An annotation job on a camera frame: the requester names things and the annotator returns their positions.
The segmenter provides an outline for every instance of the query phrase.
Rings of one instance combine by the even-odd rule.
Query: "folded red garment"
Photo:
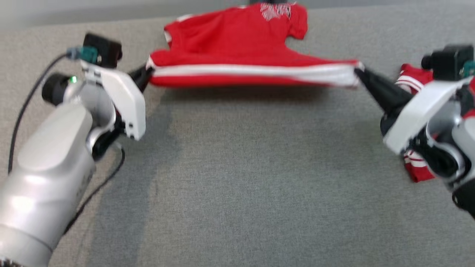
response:
[[[256,3],[187,15],[165,27],[170,50],[150,55],[156,86],[246,84],[355,87],[358,60],[328,60],[292,51],[288,36],[303,39],[307,11],[298,4]]]
[[[403,64],[401,67],[401,74],[397,79],[396,84],[415,95],[423,90],[426,84],[433,80],[432,71],[416,68],[410,64]],[[472,91],[474,91],[475,80],[472,81],[471,88]],[[475,116],[475,110],[468,112],[464,117],[467,118],[472,116]],[[414,182],[426,181],[434,178],[434,175],[429,171],[427,162],[418,153],[412,150],[409,150],[404,154],[404,164]]]

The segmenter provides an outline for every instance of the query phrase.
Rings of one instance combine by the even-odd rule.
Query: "teal connector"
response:
[[[96,64],[97,63],[97,56],[99,53],[97,52],[97,49],[94,47],[81,47],[80,48],[80,53],[81,56],[79,57],[80,59],[89,62],[91,64]]]
[[[467,78],[475,75],[475,61],[468,61],[462,69],[462,77]]]

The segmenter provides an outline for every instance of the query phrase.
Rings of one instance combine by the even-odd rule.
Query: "gray fabric surface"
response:
[[[474,43],[474,4],[309,11],[302,53],[395,77],[447,43]],[[120,69],[165,48],[167,19],[26,29],[0,38],[0,173],[24,97],[86,31],[123,43]],[[63,63],[63,71],[79,65]],[[149,87],[147,133],[62,239],[51,266],[475,266],[475,223],[441,181],[414,184],[381,141],[363,89]],[[35,99],[18,147],[52,108]],[[98,166],[89,191],[119,153]]]

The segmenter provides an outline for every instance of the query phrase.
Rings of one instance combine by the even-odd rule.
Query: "cable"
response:
[[[67,225],[66,227],[66,230],[64,231],[64,235],[66,235],[69,230],[71,230],[72,226],[76,223],[77,219],[79,218],[79,216],[81,216],[81,214],[83,213],[84,211],[84,208],[89,204],[89,202],[92,200],[92,198],[104,187],[108,184],[108,182],[110,182],[110,180],[112,180],[112,178],[119,172],[119,170],[122,168],[122,165],[124,164],[124,161],[125,161],[125,150],[121,147],[120,148],[121,152],[122,152],[122,158],[119,162],[119,165],[117,166],[117,168],[111,173],[111,175],[109,175],[109,177],[107,177],[107,179],[101,184],[99,185],[88,197],[87,199],[84,201],[84,203],[81,205],[81,207],[79,208],[79,210],[76,212],[76,215],[74,216],[74,218],[69,222],[69,224]]]
[[[25,110],[28,107],[28,104],[30,103],[31,99],[33,98],[34,93],[36,92],[36,89],[39,87],[41,82],[45,79],[46,74],[51,70],[51,68],[56,65],[60,60],[63,58],[67,57],[68,53],[62,54],[58,56],[55,60],[53,60],[48,67],[43,71],[43,74],[36,80],[35,85],[31,89],[30,93],[27,96],[27,99],[25,100],[25,103],[21,107],[20,113],[18,113],[18,118],[15,123],[15,128],[13,129],[13,134],[11,135],[11,143],[10,143],[10,155],[8,158],[8,174],[10,174],[12,168],[13,168],[13,156],[15,152],[15,143],[17,141],[17,134],[18,134],[18,129],[20,127],[21,119],[23,118],[23,115],[25,113]]]

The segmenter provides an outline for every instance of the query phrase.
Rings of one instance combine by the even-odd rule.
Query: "gray wall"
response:
[[[299,3],[308,8],[328,8],[422,1],[425,0],[300,0]],[[30,26],[178,16],[248,3],[249,0],[3,0],[0,15],[14,25]]]

